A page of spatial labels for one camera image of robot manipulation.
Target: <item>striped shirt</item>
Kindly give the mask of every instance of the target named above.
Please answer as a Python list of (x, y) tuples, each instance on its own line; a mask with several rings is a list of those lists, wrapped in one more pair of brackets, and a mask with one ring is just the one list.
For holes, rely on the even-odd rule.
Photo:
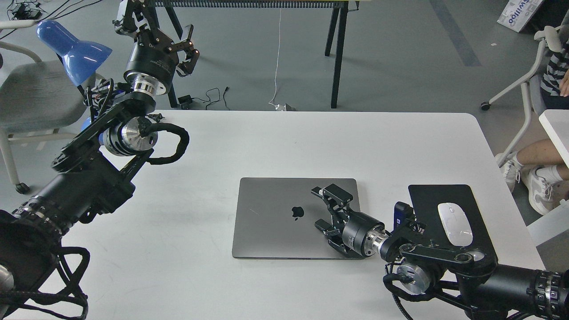
[(559, 96), (559, 83), (563, 80), (569, 67), (569, 40), (565, 42), (561, 52), (554, 52), (543, 74), (541, 88), (552, 96)]

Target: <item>white table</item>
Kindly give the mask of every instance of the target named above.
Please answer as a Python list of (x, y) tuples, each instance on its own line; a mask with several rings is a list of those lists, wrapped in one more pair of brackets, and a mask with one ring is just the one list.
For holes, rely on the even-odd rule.
[[(551, 142), (569, 166), (569, 110), (547, 109), (539, 116)], [(567, 231), (569, 228), (569, 204), (562, 203), (559, 207), (551, 210), (547, 215), (539, 218), (528, 226), (535, 245), (540, 245), (547, 240)]]
[[(161, 112), (190, 132), (186, 155), (143, 167), (132, 199), (64, 238), (91, 252), (81, 282), (90, 319), (402, 319), (378, 256), (234, 259), (242, 177), (355, 178), (362, 211), (386, 225), (397, 201), (411, 203), (408, 185), (468, 184), (500, 263), (543, 269), (471, 115)], [(177, 142), (161, 134), (154, 156), (170, 155)], [(438, 300), (403, 304), (416, 318), (466, 319)]]
[(539, 116), (539, 122), (569, 166), (569, 110), (545, 110)]

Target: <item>mouse pad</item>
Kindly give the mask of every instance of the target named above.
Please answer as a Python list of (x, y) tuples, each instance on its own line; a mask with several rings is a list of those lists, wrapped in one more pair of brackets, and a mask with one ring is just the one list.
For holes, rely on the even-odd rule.
[(424, 235), (434, 239), (441, 247), (452, 246), (440, 220), (439, 203), (456, 203), (464, 211), (472, 229), (471, 248), (480, 248), (488, 254), (496, 255), (486, 225), (474, 199), (470, 187), (466, 184), (412, 184), (409, 194), (413, 202), (417, 220), (426, 224)]

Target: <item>white mouse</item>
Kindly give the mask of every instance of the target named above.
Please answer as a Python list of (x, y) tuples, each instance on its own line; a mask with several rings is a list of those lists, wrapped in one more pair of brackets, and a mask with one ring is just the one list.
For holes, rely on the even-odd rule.
[(448, 240), (457, 247), (472, 244), (472, 229), (464, 210), (456, 203), (440, 203), (438, 206), (440, 221)]

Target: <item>gray chair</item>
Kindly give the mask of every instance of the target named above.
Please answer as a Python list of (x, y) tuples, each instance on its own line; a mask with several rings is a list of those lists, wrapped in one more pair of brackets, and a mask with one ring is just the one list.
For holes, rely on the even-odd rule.
[[(1, 22), (0, 30), (34, 24), (30, 20)], [(10, 145), (72, 139), (76, 133), (59, 133), (59, 128), (75, 123), (86, 107), (59, 60), (42, 61), (32, 51), (9, 43), (0, 42), (0, 48), (20, 52), (34, 61), (14, 68), (0, 88), (0, 151), (10, 183), (25, 194), (30, 188), (18, 178)]]
[(541, 81), (543, 80), (543, 74), (547, 67), (547, 63), (549, 62), (551, 54), (553, 52), (561, 51), (562, 42), (560, 40), (563, 39), (564, 43), (567, 40), (568, 33), (569, 26), (557, 28), (547, 26), (544, 28), (544, 30), (536, 32), (534, 39), (539, 41), (539, 45), (537, 54), (535, 56), (535, 62), (531, 66), (530, 71), (516, 80), (514, 83), (510, 84), (500, 93), (492, 97), (489, 101), (482, 102), (482, 110), (488, 110), (490, 109), (490, 106), (500, 97), (517, 88), (518, 86), (521, 87), (525, 119), (522, 128), (520, 128), (506, 150), (504, 150), (504, 153), (500, 159), (497, 160), (499, 166), (504, 164), (506, 156), (512, 152), (516, 144), (520, 141), (522, 136), (527, 131), (531, 122), (532, 110), (537, 115), (540, 115), (546, 109), (545, 104), (541, 98), (539, 87), (541, 85)]

